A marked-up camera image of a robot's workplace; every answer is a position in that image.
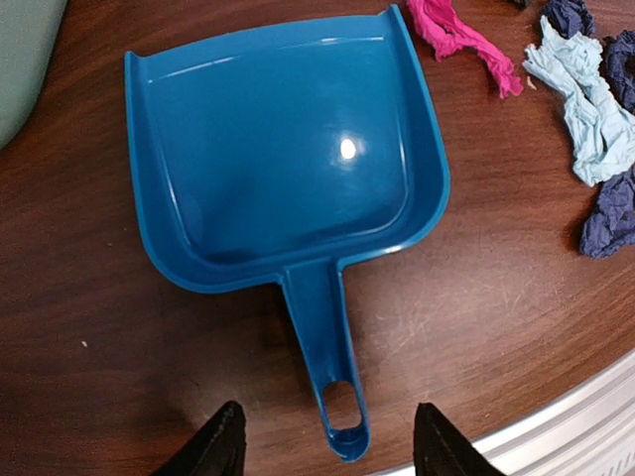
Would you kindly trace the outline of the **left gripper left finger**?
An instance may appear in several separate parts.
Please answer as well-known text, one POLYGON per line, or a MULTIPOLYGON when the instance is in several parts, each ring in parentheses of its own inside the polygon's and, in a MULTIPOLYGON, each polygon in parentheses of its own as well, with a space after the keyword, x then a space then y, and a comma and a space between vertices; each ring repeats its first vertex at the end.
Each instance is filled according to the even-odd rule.
POLYGON ((243 475, 246 448, 245 413, 229 401, 153 476, 243 475))

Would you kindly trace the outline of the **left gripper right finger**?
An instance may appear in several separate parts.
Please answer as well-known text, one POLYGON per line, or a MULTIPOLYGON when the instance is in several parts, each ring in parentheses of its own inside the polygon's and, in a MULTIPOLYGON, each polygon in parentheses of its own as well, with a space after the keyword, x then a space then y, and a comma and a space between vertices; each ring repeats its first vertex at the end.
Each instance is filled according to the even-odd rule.
POLYGON ((417 476, 501 476, 432 403, 417 407, 413 456, 417 476))

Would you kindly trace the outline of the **blue plastic dustpan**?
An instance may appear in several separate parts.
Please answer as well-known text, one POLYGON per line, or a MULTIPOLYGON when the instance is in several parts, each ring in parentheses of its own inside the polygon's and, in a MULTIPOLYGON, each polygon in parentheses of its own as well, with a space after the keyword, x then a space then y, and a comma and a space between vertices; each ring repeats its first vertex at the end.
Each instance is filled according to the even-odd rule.
POLYGON ((175 285, 278 284, 314 393, 361 391, 343 270, 424 239, 450 172, 396 5, 124 58, 144 248, 175 285))

